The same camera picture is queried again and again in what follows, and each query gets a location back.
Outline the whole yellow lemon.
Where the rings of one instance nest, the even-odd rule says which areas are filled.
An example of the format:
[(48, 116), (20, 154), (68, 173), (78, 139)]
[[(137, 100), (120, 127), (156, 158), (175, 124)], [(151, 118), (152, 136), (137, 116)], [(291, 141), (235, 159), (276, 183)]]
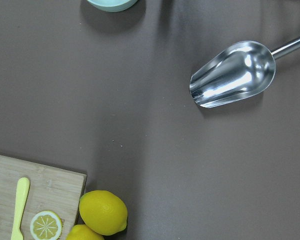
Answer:
[(107, 190), (93, 190), (79, 200), (79, 214), (94, 232), (111, 236), (126, 229), (128, 209), (125, 203)]
[(91, 230), (86, 224), (77, 224), (70, 230), (66, 240), (104, 240), (104, 237)]

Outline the steel metal scoop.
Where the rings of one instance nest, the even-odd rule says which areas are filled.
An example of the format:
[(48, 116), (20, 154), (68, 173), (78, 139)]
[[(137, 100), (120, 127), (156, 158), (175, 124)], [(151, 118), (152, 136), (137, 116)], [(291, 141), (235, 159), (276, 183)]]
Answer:
[(252, 40), (236, 42), (195, 72), (189, 92), (203, 108), (214, 108), (262, 93), (276, 74), (276, 60), (300, 48), (300, 37), (270, 50)]

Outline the bamboo cutting board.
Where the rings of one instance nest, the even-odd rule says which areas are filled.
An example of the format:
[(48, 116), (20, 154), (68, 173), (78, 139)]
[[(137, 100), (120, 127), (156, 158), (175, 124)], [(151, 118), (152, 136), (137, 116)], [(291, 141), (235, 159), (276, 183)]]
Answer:
[(11, 238), (17, 182), (22, 177), (30, 181), (20, 228), (24, 239), (33, 238), (32, 218), (41, 211), (52, 211), (63, 222), (60, 239), (64, 240), (77, 223), (86, 175), (0, 155), (0, 240)]

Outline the mint green bowl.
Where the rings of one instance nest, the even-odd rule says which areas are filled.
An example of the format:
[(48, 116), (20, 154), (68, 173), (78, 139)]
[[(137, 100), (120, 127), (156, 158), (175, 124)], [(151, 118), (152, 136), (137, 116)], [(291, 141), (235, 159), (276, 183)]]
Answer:
[(110, 12), (122, 12), (132, 7), (138, 0), (87, 0), (95, 8)]

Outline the yellow plastic knife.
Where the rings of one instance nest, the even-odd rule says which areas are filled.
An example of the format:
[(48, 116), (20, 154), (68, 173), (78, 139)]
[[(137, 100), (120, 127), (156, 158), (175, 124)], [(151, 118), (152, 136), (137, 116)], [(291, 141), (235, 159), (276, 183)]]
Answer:
[(21, 177), (17, 181), (15, 192), (14, 217), (11, 231), (11, 240), (23, 240), (21, 232), (21, 223), (30, 189), (30, 180), (27, 177)]

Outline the lemon slice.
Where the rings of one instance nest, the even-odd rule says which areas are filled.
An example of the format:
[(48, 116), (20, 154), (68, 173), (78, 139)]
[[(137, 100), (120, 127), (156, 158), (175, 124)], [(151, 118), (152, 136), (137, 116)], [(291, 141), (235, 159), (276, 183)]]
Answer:
[(49, 210), (37, 213), (30, 222), (30, 234), (34, 240), (58, 240), (62, 228), (61, 218)]

